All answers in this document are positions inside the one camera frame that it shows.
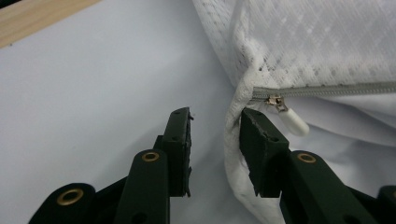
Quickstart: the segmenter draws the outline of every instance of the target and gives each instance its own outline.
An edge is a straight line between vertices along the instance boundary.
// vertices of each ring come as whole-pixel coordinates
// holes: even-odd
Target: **black plastic part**
[[[280,170],[290,153],[289,141],[263,113],[248,108],[242,111],[239,138],[256,195],[279,197]]]
[[[284,182],[282,188],[282,196],[280,207],[283,218],[287,224],[306,224],[308,223],[308,215],[304,210],[298,194],[291,183]]]
[[[151,153],[145,157],[148,161],[143,159],[147,153]],[[142,151],[134,157],[113,223],[168,224],[169,218],[166,153],[154,149]]]
[[[161,139],[161,147],[169,161],[169,195],[190,197],[189,178],[191,153],[190,109],[180,108],[171,113],[163,136],[157,138],[155,146]]]
[[[318,155],[306,151],[293,151],[286,172],[294,192],[284,188],[282,212],[286,217],[291,209],[303,206],[307,220],[294,219],[291,223],[320,224],[375,224],[375,219],[341,182],[332,169]],[[288,195],[298,195],[300,204],[288,201]]]
[[[113,222],[126,179],[127,177],[124,177],[96,193],[93,206],[95,211],[94,224],[109,224]]]
[[[95,189],[88,184],[69,184],[51,193],[43,202],[30,224],[86,224],[93,223],[92,202]]]
[[[378,206],[381,222],[384,224],[396,223],[396,186],[385,186],[379,190]]]
[[[0,1],[0,8],[8,7],[14,3],[20,2],[21,0],[1,0]]]
[[[163,147],[163,135],[158,135],[153,148],[160,149],[161,147]]]

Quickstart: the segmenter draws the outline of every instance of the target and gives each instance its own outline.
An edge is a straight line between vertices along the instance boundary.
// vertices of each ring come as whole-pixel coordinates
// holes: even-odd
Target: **quilted fabric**
[[[390,83],[396,87],[396,1],[392,0],[194,0],[205,31],[236,92],[226,115],[225,169],[236,198],[262,223],[284,223],[278,199],[257,198],[248,179],[248,168],[239,150],[239,117],[245,106],[262,110],[253,103],[253,89],[320,90],[333,86]],[[396,94],[342,96],[327,100],[365,108],[334,106],[321,99],[294,99],[296,112],[310,124],[337,133],[338,138],[396,146],[394,111]],[[315,140],[308,136],[306,146]],[[298,148],[292,139],[290,148]],[[320,152],[320,155],[339,152]],[[377,161],[387,155],[377,151]],[[361,167],[353,160],[343,163],[337,174],[354,180],[350,186],[377,189],[355,179]],[[386,181],[376,181],[382,185]]]
[[[194,4],[234,85],[252,61],[271,89],[396,81],[395,1]]]

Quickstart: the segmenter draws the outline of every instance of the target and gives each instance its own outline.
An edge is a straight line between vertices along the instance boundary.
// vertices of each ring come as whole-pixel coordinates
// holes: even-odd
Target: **zipper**
[[[284,97],[290,96],[346,96],[396,92],[396,82],[367,83],[358,85],[338,85],[308,88],[267,89],[254,88],[252,101],[265,102],[278,111],[280,119],[288,130],[297,136],[309,133],[309,126],[294,110],[288,108]]]

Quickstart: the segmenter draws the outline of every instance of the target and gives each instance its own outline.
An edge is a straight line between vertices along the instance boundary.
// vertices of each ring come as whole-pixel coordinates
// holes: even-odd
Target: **brass ring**
[[[142,156],[143,161],[156,161],[160,158],[160,154],[157,152],[148,152]]]
[[[76,193],[76,196],[72,199],[65,199],[64,197],[69,193]],[[82,191],[82,189],[70,189],[68,191],[63,192],[61,195],[59,195],[58,200],[56,200],[56,202],[59,205],[67,206],[67,205],[78,202],[78,200],[80,200],[82,198],[82,195],[84,195],[84,191]]]
[[[317,161],[317,159],[315,159],[315,157],[313,157],[307,153],[300,153],[300,154],[298,154],[297,158],[300,161],[307,162],[307,163],[314,163]]]

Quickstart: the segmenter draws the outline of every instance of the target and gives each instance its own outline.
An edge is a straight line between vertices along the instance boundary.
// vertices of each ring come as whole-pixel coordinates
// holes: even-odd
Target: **zipper slider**
[[[297,136],[305,136],[309,133],[308,124],[298,116],[293,109],[285,105],[285,99],[279,95],[270,95],[265,100],[268,105],[273,105],[279,113],[280,119],[291,133]]]

